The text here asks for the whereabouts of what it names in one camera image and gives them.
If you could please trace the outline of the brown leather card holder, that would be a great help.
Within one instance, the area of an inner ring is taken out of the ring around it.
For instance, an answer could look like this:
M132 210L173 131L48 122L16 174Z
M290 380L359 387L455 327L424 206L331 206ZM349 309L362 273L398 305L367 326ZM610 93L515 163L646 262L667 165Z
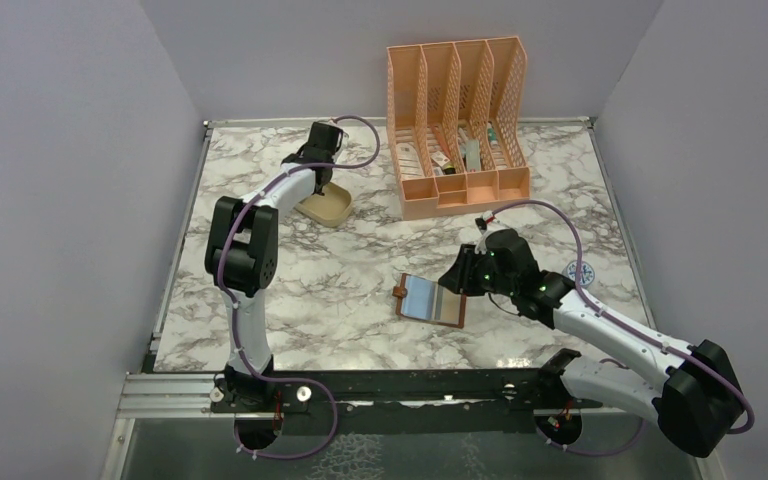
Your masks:
M464 327L467 297L452 293L435 281L403 273L391 295L399 317L436 326Z

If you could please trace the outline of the green white tube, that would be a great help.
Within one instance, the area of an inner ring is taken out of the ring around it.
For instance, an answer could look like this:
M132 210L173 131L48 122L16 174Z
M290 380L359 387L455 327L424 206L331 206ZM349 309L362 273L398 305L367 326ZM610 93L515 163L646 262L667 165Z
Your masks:
M491 125L487 126L487 136L488 136L488 141L490 143L490 146L492 148L496 148L499 146L495 130Z

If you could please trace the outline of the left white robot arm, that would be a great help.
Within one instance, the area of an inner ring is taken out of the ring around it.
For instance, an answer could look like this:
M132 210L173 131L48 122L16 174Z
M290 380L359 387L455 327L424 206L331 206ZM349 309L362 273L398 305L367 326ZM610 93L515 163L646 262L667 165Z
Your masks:
M227 396L250 410L266 408L274 397L275 386L265 377L273 369L265 293L278 265L279 221L330 181L343 137L333 122L313 123L306 142L282 160L270 180L240 199L223 196L215 204L204 265L228 313L224 385Z

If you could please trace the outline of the orange plastic file organizer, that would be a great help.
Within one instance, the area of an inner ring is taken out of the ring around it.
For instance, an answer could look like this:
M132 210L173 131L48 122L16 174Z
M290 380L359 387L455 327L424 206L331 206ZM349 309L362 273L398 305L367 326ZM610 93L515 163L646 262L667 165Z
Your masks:
M531 171L518 140L527 68L517 36L388 47L386 128L404 219L482 212L530 197ZM465 168L468 139L480 144L478 172ZM456 174L434 175L435 151L449 157Z

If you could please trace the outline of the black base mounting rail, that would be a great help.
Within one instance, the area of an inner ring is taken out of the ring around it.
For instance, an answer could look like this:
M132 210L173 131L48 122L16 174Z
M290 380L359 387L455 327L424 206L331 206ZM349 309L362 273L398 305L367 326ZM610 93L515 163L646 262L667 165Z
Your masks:
M214 379L214 414L244 432L337 434L532 433L536 416L593 409L539 368L277 371L251 390Z

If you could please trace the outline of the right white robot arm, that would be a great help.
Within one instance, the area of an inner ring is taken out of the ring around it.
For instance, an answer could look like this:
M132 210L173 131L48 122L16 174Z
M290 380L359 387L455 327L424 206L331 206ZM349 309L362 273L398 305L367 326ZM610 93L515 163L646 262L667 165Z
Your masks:
M697 345L639 325L577 290L574 281L543 270L528 242L512 229L460 246L439 285L466 296L502 295L517 313L573 335L612 356L622 369L578 356L537 380L539 398L560 407L572 398L622 409L658 426L677 448L708 457L748 412L726 350Z

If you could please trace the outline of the small box in organizer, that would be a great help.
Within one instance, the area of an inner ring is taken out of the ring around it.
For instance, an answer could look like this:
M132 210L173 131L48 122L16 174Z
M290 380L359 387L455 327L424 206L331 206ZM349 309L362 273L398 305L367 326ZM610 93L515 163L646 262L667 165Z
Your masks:
M432 172L435 176L453 175L457 173L454 163L442 151L430 154Z

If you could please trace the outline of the tan oval card tray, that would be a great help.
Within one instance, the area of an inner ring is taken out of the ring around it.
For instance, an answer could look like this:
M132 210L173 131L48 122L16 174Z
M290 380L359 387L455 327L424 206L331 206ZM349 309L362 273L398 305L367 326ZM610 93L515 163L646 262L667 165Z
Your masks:
M331 182L322 188L320 194L314 193L299 202L295 210L322 226L336 228L353 212L353 196L345 188Z

